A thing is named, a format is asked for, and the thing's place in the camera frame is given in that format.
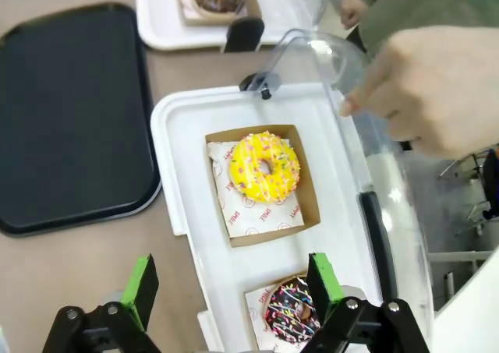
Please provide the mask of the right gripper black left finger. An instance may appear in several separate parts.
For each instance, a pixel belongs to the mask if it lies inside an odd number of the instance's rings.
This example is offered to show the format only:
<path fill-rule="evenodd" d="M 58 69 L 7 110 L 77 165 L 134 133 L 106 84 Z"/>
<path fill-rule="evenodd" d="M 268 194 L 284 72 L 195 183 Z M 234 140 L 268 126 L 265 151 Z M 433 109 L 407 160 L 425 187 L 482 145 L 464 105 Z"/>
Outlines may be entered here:
<path fill-rule="evenodd" d="M 43 351 L 159 352 L 160 349 L 147 334 L 158 288 L 154 257 L 140 257 L 118 300 L 99 305 L 91 312 L 84 312 L 74 305 L 61 308 Z"/>

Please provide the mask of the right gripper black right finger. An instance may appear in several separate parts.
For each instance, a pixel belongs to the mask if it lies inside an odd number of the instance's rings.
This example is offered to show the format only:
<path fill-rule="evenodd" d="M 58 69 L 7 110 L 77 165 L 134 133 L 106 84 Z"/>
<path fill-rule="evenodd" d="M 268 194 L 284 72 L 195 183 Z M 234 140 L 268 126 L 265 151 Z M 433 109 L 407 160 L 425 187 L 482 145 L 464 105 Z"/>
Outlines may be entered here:
<path fill-rule="evenodd" d="M 409 304 L 395 298 L 380 306 L 346 296 L 322 252 L 309 254 L 306 283 L 320 329 L 306 344 L 308 352 L 345 352 L 363 345 L 370 352 L 428 352 Z"/>

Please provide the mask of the person's left hand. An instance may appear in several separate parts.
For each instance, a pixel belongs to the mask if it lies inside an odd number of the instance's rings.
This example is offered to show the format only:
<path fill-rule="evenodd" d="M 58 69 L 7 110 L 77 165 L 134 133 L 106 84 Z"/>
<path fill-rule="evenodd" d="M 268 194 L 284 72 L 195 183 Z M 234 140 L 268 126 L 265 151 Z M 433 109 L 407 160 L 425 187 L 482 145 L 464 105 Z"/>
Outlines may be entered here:
<path fill-rule="evenodd" d="M 423 154 L 459 159 L 498 141 L 498 30 L 429 26 L 391 36 L 340 113 L 368 111 Z"/>

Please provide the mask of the person's right hand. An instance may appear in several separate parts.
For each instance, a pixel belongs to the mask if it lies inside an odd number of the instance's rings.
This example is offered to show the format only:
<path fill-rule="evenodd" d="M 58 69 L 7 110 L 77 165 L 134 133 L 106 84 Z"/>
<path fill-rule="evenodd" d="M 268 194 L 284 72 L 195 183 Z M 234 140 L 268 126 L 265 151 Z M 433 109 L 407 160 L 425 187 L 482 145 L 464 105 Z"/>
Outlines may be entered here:
<path fill-rule="evenodd" d="M 362 19 L 368 5 L 363 0 L 342 0 L 341 23 L 346 30 L 353 28 Z"/>

